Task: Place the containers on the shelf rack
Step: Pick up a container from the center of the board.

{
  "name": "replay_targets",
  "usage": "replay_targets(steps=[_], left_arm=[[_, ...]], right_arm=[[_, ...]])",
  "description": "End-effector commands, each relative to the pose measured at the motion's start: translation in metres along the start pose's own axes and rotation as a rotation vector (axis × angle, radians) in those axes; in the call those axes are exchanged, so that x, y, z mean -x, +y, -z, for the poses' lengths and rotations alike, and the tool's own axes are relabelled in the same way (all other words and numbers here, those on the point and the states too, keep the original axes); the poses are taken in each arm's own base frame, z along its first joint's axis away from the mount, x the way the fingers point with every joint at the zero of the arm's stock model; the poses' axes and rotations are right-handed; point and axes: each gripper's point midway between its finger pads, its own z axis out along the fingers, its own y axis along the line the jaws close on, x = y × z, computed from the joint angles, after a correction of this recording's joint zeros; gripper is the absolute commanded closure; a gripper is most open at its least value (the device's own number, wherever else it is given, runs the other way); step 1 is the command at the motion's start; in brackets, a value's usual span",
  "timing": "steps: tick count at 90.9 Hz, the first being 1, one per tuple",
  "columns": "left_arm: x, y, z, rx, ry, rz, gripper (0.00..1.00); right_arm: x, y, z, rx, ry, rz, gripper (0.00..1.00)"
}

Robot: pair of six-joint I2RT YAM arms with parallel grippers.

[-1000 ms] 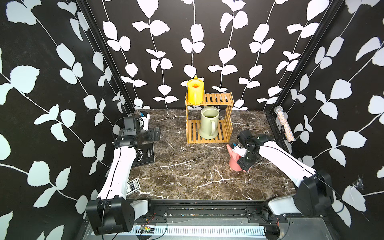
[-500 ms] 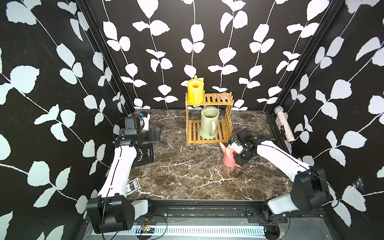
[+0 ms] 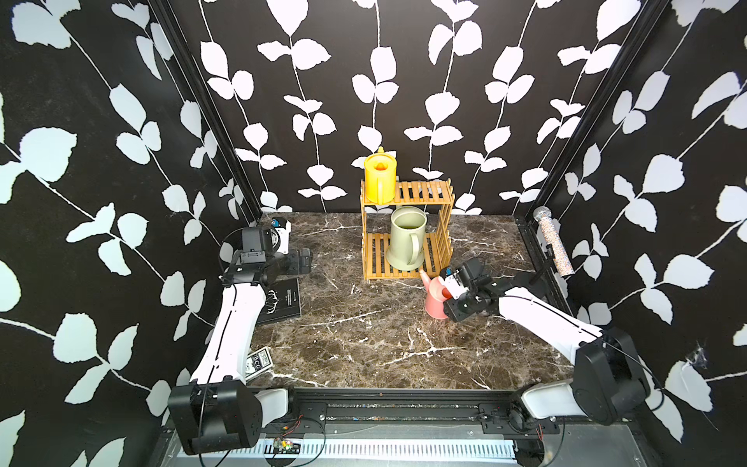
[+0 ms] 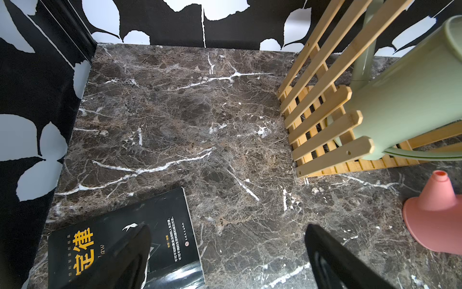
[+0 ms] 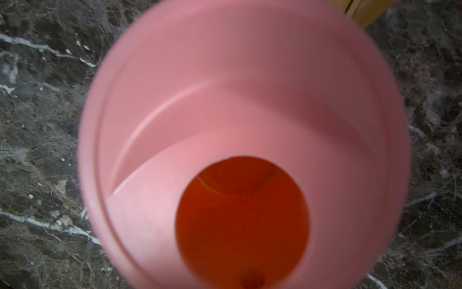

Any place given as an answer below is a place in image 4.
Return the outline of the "green watering can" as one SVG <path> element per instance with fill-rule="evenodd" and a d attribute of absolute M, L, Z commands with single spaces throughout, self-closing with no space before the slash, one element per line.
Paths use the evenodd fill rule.
<path fill-rule="evenodd" d="M 364 87 L 346 111 L 360 111 L 356 137 L 374 142 L 367 160 L 405 140 L 462 117 L 462 4 L 412 1 L 378 37 L 375 55 L 396 58 Z"/>

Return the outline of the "pink watering can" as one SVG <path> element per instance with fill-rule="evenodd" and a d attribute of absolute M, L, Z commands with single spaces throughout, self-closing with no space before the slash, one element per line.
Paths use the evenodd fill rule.
<path fill-rule="evenodd" d="M 444 171 L 434 171 L 418 197 L 404 202 L 403 219 L 423 247 L 462 254 L 462 196 L 454 193 Z"/>

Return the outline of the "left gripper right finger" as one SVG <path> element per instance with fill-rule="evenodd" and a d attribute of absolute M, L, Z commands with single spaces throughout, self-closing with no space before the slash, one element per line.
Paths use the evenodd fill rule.
<path fill-rule="evenodd" d="M 321 226 L 310 224 L 304 242 L 319 289 L 391 289 Z"/>

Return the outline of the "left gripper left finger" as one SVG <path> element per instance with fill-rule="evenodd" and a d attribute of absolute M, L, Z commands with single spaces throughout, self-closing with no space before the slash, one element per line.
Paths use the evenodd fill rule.
<path fill-rule="evenodd" d="M 127 232 L 88 271 L 64 286 L 65 289 L 139 289 L 147 269 L 150 229 L 141 224 Z"/>

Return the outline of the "wooden slatted two-tier shelf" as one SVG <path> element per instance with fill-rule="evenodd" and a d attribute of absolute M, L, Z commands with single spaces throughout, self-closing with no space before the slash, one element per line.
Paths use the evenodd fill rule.
<path fill-rule="evenodd" d="M 411 1 L 354 1 L 323 45 L 319 41 L 342 7 L 331 1 L 297 60 L 277 91 L 285 115 L 288 140 L 298 177 L 409 166 L 427 161 L 459 161 L 461 144 L 431 151 L 422 147 L 462 133 L 462 118 L 386 149 L 378 160 L 367 160 L 375 145 L 354 129 L 363 114 L 345 104 L 359 85 L 335 86 L 346 69 L 372 51 L 378 36 Z"/>

